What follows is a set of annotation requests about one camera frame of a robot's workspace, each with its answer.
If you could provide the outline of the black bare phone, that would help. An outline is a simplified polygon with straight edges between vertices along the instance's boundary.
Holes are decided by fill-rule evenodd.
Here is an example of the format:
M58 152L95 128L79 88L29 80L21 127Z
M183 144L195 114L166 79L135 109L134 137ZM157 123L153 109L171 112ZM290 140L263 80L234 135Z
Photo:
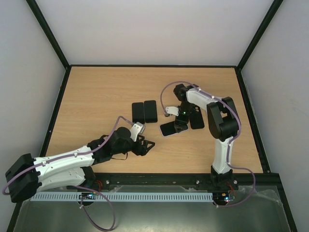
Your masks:
M145 124L145 115L144 115L144 103L143 102L134 102L132 103L132 122Z

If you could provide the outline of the black phone case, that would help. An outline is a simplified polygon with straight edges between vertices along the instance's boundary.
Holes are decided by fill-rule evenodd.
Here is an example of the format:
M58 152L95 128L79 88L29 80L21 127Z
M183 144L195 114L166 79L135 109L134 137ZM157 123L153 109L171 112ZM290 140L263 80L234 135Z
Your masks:
M205 127L201 109L194 106L189 115L190 127L193 130L203 129Z

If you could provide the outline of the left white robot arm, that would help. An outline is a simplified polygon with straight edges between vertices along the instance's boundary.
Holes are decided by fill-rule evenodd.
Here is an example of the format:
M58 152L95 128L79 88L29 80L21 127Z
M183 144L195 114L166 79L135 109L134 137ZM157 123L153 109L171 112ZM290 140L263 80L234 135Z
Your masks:
M48 157L20 156L7 170L7 186L2 193L13 203L30 199L36 193L64 186L90 187L95 180L92 166L110 161L114 155L133 152L145 156L155 142L148 141L136 127L119 127L110 135L76 150Z

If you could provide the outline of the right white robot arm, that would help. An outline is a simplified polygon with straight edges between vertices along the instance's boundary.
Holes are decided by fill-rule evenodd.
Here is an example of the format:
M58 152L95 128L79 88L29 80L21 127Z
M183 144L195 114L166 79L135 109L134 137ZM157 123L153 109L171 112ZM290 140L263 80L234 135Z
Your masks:
M206 111L209 131L216 139L215 156L211 166L211 185L215 189L222 189L232 181L231 153L234 140L241 132L241 123L233 99L218 98L199 87L184 84L177 85L173 92L181 102L174 113L174 128L177 133L187 127L194 107Z

